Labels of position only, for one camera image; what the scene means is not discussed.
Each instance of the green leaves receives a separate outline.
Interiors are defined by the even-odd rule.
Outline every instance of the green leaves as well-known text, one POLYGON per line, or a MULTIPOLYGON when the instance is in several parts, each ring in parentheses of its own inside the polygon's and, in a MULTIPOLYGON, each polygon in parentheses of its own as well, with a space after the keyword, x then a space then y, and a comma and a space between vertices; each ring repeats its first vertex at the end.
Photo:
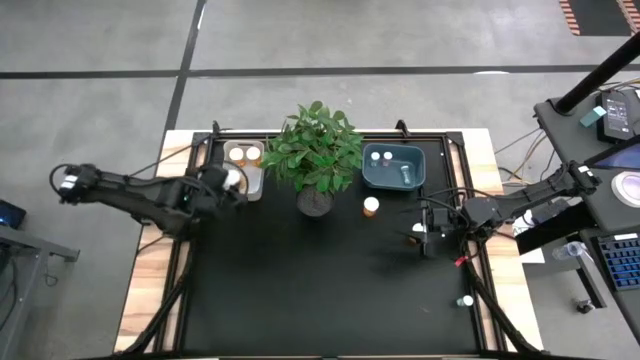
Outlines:
POLYGON ((310 130, 306 130, 305 132, 302 133, 302 139, 305 141, 312 141, 313 133, 310 130))
POLYGON ((320 110, 322 108, 322 101, 314 101, 313 104, 311 104, 311 107, 309 108, 310 112, 317 112, 318 110, 320 110))
POLYGON ((322 108, 320 108, 320 110, 318 110, 318 118, 328 119, 329 113, 330 113, 329 108, 326 106, 323 106, 322 108))
POLYGON ((282 144, 278 146, 278 151, 283 154, 288 154, 291 152, 291 150, 293 150, 293 147, 291 147, 291 145, 289 144, 282 144))
POLYGON ((338 111, 333 113, 333 120, 335 120, 335 121, 339 121, 339 120, 342 120, 344 118, 345 118, 344 117, 344 112, 342 112, 340 110, 338 110, 338 111))
POLYGON ((322 171, 316 170, 312 173, 307 174, 304 177, 303 183, 306 185, 313 185, 317 183, 321 177, 322 177, 322 171))
POLYGON ((329 190, 330 182, 331 182, 331 176, 322 175, 320 177, 320 180, 318 180, 318 183, 316 184, 316 190, 318 190, 320 192, 325 192, 325 191, 329 190))
POLYGON ((353 169, 361 167, 363 137, 353 132, 343 111, 331 114, 321 101, 308 109, 298 105, 298 110, 298 115, 287 116, 282 133, 267 142, 261 166, 292 182, 297 191, 306 185, 321 192, 345 190, 353 169))
POLYGON ((340 190, 340 185, 342 185, 342 176, 334 175, 333 176, 333 191, 340 190))
POLYGON ((293 182, 294 182, 294 185, 296 186, 296 191, 302 190, 302 187, 304 186, 304 175, 302 174, 296 175, 296 178, 293 182))

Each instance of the black pole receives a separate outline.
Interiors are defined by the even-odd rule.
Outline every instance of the black pole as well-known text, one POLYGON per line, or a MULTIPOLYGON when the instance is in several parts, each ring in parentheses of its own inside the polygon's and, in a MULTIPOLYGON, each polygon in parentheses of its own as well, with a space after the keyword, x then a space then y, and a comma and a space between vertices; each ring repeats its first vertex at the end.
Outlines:
POLYGON ((586 99, 589 94, 598 89, 602 84, 611 79, 613 75, 629 65, 636 57, 640 55, 640 32, 633 35, 616 50, 611 56, 602 62, 587 77, 582 79, 576 87, 571 89, 562 99, 554 105, 554 108, 560 114, 567 114, 578 105, 582 100, 586 99))

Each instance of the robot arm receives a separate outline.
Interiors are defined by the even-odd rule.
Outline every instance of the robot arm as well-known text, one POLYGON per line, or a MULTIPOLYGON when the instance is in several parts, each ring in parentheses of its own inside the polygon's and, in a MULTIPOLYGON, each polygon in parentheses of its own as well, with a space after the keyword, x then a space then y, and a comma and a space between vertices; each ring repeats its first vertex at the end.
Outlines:
POLYGON ((157 177, 149 180, 101 171, 91 164, 64 167, 60 187, 51 185, 61 203, 99 202, 131 214, 136 221, 155 223, 166 236, 179 237, 189 225, 217 217, 224 208, 246 201, 238 192, 240 175, 219 166, 200 169, 197 177, 157 177))
POLYGON ((520 217, 559 196, 593 194, 600 183, 587 166, 572 161, 545 180, 512 194, 471 198, 462 204, 462 215, 469 220, 470 230, 485 238, 508 219, 520 217))

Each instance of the potted plant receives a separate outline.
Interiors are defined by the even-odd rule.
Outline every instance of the potted plant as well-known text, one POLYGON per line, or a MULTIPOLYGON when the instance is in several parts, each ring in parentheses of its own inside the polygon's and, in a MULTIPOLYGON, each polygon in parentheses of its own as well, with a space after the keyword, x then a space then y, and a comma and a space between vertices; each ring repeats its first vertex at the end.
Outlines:
POLYGON ((331 210, 333 196, 351 184, 353 168, 362 164, 363 136, 353 130, 344 112, 331 114, 322 102, 307 109, 298 105, 297 115, 289 115, 281 134, 267 142, 263 168, 272 169, 279 182, 293 182, 297 206, 309 216, 331 210))

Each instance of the white bottle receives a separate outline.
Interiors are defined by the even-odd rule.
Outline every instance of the white bottle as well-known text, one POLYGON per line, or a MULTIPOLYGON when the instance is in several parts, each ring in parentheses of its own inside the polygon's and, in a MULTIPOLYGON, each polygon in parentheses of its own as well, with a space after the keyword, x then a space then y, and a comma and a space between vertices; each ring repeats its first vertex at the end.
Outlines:
POLYGON ((389 166, 391 159, 393 159, 393 154, 386 151, 382 156, 384 157, 384 160, 382 160, 382 166, 389 166))
POLYGON ((378 166, 378 161, 379 160, 380 160, 380 153, 379 152, 372 152, 371 153, 371 167, 378 166))

